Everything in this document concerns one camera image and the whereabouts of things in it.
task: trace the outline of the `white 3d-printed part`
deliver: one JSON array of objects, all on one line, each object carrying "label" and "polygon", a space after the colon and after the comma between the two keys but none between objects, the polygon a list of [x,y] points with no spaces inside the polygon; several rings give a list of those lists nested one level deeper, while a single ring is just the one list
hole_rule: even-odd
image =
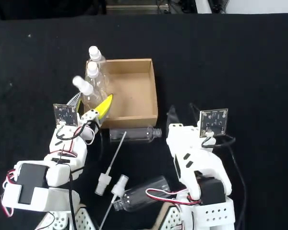
[{"label": "white 3d-printed part", "polygon": [[164,217],[160,230],[179,230],[182,229],[182,227],[180,227],[181,223],[182,221],[178,209],[174,206],[171,206],[168,209],[167,215]]},{"label": "white 3d-printed part", "polygon": [[[66,212],[51,212],[51,213],[55,216],[55,220],[50,226],[44,228],[43,230],[64,230],[67,227],[68,218],[70,218],[70,224],[69,228],[67,229],[73,230],[72,218],[70,214]],[[96,230],[85,208],[79,209],[75,217],[76,217],[77,230]],[[39,228],[47,226],[52,221],[53,216],[47,213],[43,218],[43,220],[35,229],[37,230]]]}]

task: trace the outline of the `red wire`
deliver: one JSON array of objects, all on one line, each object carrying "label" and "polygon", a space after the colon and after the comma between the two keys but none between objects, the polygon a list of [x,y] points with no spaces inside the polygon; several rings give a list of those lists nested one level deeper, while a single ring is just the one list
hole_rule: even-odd
[{"label": "red wire", "polygon": [[11,174],[15,171],[15,169],[8,170],[8,173],[6,174],[6,179],[8,180],[9,183],[14,184],[15,182],[11,180]]},{"label": "red wire", "polygon": [[155,198],[153,196],[150,196],[148,195],[151,199],[154,199],[154,200],[159,200],[159,201],[164,201],[164,202],[170,202],[170,203],[173,203],[173,204],[179,204],[179,205],[196,205],[196,204],[199,204],[201,201],[200,200],[197,200],[197,201],[194,201],[194,202],[182,202],[182,201],[176,201],[176,200],[167,200],[167,199],[162,199],[162,198]]},{"label": "red wire", "polygon": [[[81,128],[81,126],[79,126],[79,127],[75,130],[75,132],[73,133],[74,136],[75,136],[75,134],[79,131],[80,128]],[[73,139],[72,139],[71,145],[70,145],[70,147],[69,147],[69,152],[72,150],[72,145],[73,145]]]}]

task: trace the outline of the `perforated bracket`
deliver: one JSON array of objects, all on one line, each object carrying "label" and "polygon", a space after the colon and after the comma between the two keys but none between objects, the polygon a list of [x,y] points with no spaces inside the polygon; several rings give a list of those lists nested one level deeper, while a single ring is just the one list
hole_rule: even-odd
[{"label": "perforated bracket", "polygon": [[36,229],[44,228],[45,230],[64,230],[68,224],[68,215],[64,212],[51,212],[47,213]]},{"label": "perforated bracket", "polygon": [[163,223],[159,230],[180,230],[182,229],[182,221],[180,213],[175,206],[168,208],[168,213],[163,219]]},{"label": "perforated bracket", "polygon": [[[43,228],[45,226],[49,226],[44,228],[44,230],[65,230],[66,227],[69,230],[73,230],[72,226],[72,216],[70,213],[66,212],[51,212],[54,215],[47,213],[40,224],[36,227],[36,229]],[[85,208],[79,209],[76,214],[76,225],[77,230],[96,230],[94,224],[90,216],[88,215]]]},{"label": "perforated bracket", "polygon": [[235,211],[232,199],[226,197],[226,202],[194,206],[194,219],[197,227],[213,227],[230,225],[235,222]]}]

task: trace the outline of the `yellow object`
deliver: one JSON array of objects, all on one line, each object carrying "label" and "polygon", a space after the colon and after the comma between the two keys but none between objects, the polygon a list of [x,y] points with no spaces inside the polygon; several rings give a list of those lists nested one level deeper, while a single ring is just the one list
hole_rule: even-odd
[{"label": "yellow object", "polygon": [[102,120],[105,116],[107,116],[108,111],[112,104],[112,100],[113,100],[113,94],[110,94],[102,103],[99,104],[99,106],[95,108],[95,110],[99,112],[98,116],[99,120]]}]

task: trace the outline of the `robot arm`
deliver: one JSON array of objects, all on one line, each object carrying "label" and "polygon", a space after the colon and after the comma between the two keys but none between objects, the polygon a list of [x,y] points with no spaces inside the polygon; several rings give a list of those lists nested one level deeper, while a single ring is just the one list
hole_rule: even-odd
[{"label": "robot arm", "polygon": [[[77,115],[78,126],[58,124],[49,145],[49,154],[42,161],[19,161],[12,170],[14,181],[7,176],[2,205],[44,212],[70,211],[69,190],[57,187],[66,184],[70,174],[76,180],[83,172],[79,169],[84,166],[87,155],[85,141],[91,140],[92,143],[98,132],[97,128],[92,130],[88,125],[95,121],[100,126],[111,101],[112,95],[95,110],[88,111],[81,118]],[[75,138],[62,140],[58,136]],[[75,191],[72,191],[72,203],[76,211],[80,197]]]},{"label": "robot arm", "polygon": [[[222,161],[212,148],[202,148],[206,138],[200,138],[199,127],[170,124],[167,144],[174,160],[178,179],[187,190],[177,200],[200,200],[194,206],[181,205],[181,219],[185,229],[234,230],[235,213],[231,183]],[[205,144],[214,145],[211,137]]]}]

